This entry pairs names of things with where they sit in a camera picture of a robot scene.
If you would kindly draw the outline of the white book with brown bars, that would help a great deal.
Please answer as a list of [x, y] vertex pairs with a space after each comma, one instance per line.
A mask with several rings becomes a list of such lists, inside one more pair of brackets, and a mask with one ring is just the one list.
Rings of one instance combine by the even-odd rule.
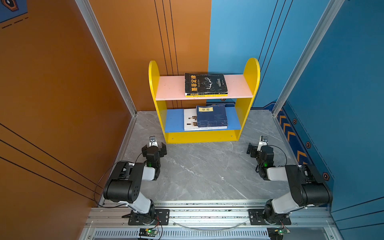
[[201, 131], [197, 129], [197, 110], [184, 109], [184, 130], [185, 131]]

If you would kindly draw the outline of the dark blue book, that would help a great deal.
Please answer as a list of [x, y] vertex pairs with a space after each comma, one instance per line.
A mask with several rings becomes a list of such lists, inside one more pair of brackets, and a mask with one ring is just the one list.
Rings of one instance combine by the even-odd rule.
[[225, 105], [211, 105], [207, 107], [197, 106], [198, 123], [227, 123], [227, 114]]
[[217, 122], [217, 121], [212, 121], [212, 122], [198, 122], [198, 127], [199, 128], [213, 128], [213, 127], [227, 127], [228, 122]]
[[198, 130], [208, 131], [208, 130], [226, 130], [228, 126], [217, 126], [217, 127], [197, 127]]

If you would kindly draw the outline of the dark book underneath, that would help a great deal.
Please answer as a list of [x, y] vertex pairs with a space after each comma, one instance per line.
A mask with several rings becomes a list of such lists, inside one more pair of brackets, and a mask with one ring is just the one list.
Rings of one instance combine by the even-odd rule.
[[223, 74], [185, 73], [185, 95], [226, 95], [228, 87]]

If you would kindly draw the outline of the yellow book with cartoon man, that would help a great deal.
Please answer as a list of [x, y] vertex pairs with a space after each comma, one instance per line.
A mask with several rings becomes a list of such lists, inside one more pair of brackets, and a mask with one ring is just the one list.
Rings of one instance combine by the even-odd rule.
[[228, 93], [185, 93], [186, 98], [227, 97]]

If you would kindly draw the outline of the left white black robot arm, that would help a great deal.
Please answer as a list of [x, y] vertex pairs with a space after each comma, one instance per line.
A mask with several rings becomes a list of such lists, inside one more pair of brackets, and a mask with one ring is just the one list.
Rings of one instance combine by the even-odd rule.
[[120, 161], [114, 167], [106, 182], [104, 199], [121, 203], [132, 209], [133, 213], [154, 217], [155, 207], [152, 200], [141, 193], [143, 181], [156, 181], [161, 172], [161, 158], [167, 154], [167, 146], [159, 146], [155, 137], [150, 137], [150, 144], [142, 147], [143, 163]]

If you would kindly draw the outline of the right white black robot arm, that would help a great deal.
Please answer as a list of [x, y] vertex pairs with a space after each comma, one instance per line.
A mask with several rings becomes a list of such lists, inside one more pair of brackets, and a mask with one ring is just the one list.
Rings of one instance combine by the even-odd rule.
[[330, 204], [333, 195], [313, 165], [274, 165], [274, 148], [266, 142], [258, 146], [249, 144], [247, 154], [257, 160], [256, 172], [265, 181], [287, 182], [289, 192], [279, 198], [268, 200], [265, 218], [280, 217], [308, 207]]

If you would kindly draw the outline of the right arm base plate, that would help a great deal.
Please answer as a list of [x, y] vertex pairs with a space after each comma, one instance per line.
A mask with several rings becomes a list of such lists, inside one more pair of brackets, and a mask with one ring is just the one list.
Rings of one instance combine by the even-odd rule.
[[276, 214], [274, 212], [267, 213], [265, 209], [256, 208], [249, 209], [249, 220], [251, 225], [291, 225], [291, 219], [288, 214]]

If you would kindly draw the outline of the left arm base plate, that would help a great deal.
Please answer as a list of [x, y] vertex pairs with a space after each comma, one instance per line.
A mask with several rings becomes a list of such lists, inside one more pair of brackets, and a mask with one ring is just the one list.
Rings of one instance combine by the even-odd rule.
[[159, 224], [161, 226], [167, 226], [170, 219], [169, 209], [155, 209], [154, 212], [148, 214], [139, 214], [131, 211], [128, 220], [129, 226], [154, 226]]

